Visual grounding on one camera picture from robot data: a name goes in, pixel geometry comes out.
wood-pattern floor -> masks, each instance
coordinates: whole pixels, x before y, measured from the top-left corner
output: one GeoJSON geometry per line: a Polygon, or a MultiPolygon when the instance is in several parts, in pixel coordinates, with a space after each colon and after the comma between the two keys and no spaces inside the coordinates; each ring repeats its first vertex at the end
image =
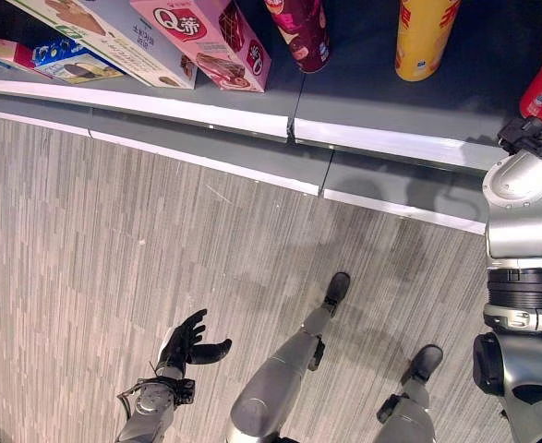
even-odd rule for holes
{"type": "Polygon", "coordinates": [[[483,237],[0,120],[1,441],[114,441],[115,395],[202,307],[206,340],[234,347],[189,367],[196,399],[165,441],[223,441],[235,397],[337,270],[352,287],[285,436],[371,442],[407,359],[435,342],[439,442],[510,441],[471,379],[483,237]]]}

pink snack box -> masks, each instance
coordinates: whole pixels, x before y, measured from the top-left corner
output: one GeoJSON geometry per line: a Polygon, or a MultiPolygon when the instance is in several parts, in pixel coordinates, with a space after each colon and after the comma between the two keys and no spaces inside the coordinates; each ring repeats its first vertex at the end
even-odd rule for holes
{"type": "Polygon", "coordinates": [[[264,92],[271,58],[234,0],[131,0],[222,90],[264,92]]]}
{"type": "Polygon", "coordinates": [[[49,77],[34,70],[32,50],[20,43],[0,39],[0,61],[22,71],[34,72],[49,77]]]}

robot leg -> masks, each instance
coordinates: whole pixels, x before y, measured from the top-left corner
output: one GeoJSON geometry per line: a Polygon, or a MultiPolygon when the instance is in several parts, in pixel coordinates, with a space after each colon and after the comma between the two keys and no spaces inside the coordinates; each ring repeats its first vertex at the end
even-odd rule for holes
{"type": "Polygon", "coordinates": [[[433,443],[435,428],[428,416],[425,384],[442,360],[442,350],[434,345],[418,352],[402,377],[402,394],[391,395],[378,412],[383,423],[374,443],[433,443]]]}
{"type": "Polygon", "coordinates": [[[270,443],[291,412],[306,369],[318,367],[323,351],[321,334],[348,290],[349,277],[337,273],[324,303],[262,364],[234,403],[227,443],[270,443]]]}

store shelf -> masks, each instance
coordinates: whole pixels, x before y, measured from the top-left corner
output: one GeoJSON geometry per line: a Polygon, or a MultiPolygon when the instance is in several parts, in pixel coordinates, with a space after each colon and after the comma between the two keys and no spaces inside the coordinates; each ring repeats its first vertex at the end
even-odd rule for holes
{"type": "Polygon", "coordinates": [[[90,108],[0,95],[0,118],[90,136],[90,108]]]}
{"type": "Polygon", "coordinates": [[[318,195],[330,153],[140,115],[94,110],[93,138],[318,195]]]}
{"type": "Polygon", "coordinates": [[[50,127],[317,196],[331,153],[167,120],[0,94],[0,118],[50,127]]]}
{"type": "Polygon", "coordinates": [[[295,68],[284,44],[278,43],[272,46],[276,59],[264,94],[219,90],[200,72],[194,90],[176,90],[150,88],[129,76],[70,86],[33,73],[1,68],[0,94],[85,104],[285,140],[303,74],[295,68]]]}
{"type": "Polygon", "coordinates": [[[306,77],[297,140],[477,174],[506,155],[493,145],[542,64],[542,0],[463,2],[439,70],[420,82],[393,68],[398,2],[326,7],[334,47],[306,77]]]}
{"type": "Polygon", "coordinates": [[[334,152],[323,196],[470,233],[488,217],[478,177],[351,152],[334,152]]]}

yellow snack can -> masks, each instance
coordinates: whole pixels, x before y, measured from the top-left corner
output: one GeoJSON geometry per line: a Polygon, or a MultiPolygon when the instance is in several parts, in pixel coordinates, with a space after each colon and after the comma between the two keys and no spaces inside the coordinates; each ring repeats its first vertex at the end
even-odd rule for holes
{"type": "Polygon", "coordinates": [[[401,0],[396,73],[423,80],[437,70],[461,0],[401,0]]]}

